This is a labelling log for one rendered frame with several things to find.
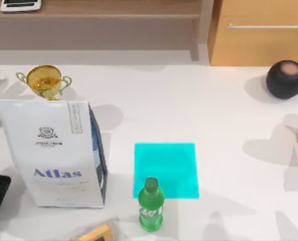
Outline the flat turquoise square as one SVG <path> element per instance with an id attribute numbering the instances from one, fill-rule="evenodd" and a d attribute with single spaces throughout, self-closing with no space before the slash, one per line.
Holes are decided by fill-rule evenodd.
<path id="1" fill-rule="evenodd" d="M 136 143 L 134 145 L 133 197 L 145 180 L 158 180 L 165 198 L 200 197 L 194 143 Z"/>

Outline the green bottle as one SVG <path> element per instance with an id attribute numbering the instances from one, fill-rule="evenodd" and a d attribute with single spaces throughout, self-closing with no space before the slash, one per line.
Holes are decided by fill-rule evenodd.
<path id="1" fill-rule="evenodd" d="M 148 177 L 138 195 L 139 222 L 147 232 L 160 229 L 163 222 L 165 196 L 155 177 Z"/>

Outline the white book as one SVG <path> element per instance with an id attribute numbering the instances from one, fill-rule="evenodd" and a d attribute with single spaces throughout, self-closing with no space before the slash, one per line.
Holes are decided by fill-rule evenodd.
<path id="1" fill-rule="evenodd" d="M 15 166 L 37 206 L 102 208 L 108 171 L 87 101 L 0 99 Z"/>

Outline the wooden open shelf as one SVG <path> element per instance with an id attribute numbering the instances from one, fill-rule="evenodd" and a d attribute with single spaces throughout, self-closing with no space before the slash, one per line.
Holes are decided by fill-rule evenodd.
<path id="1" fill-rule="evenodd" d="M 185 50 L 197 60 L 214 0 L 42 2 L 36 12 L 0 10 L 0 51 Z"/>

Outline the gold trophy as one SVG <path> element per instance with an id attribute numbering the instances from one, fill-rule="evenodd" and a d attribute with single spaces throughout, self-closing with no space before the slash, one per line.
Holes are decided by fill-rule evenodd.
<path id="1" fill-rule="evenodd" d="M 72 84 L 71 77 L 62 76 L 60 70 L 52 65 L 40 65 L 27 75 L 17 72 L 15 76 L 37 96 L 47 100 L 58 100 L 58 95 L 62 95 L 64 89 Z"/>

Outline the pale wooden cupboard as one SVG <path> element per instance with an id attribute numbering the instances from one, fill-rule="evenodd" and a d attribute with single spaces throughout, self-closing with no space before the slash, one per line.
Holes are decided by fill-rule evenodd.
<path id="1" fill-rule="evenodd" d="M 207 47 L 212 66 L 298 62 L 298 29 L 228 29 L 232 25 L 298 25 L 298 0 L 214 0 Z"/>

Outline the black round pot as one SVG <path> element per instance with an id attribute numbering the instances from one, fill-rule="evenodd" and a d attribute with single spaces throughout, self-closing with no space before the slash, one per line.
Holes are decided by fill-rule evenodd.
<path id="1" fill-rule="evenodd" d="M 271 66 L 265 81 L 268 92 L 278 99 L 298 95 L 298 63 L 282 60 Z"/>

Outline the white and black device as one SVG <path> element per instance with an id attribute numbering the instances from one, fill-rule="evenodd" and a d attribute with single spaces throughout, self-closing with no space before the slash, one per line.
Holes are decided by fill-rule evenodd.
<path id="1" fill-rule="evenodd" d="M 38 11 L 42 0 L 2 0 L 0 11 L 3 13 Z"/>

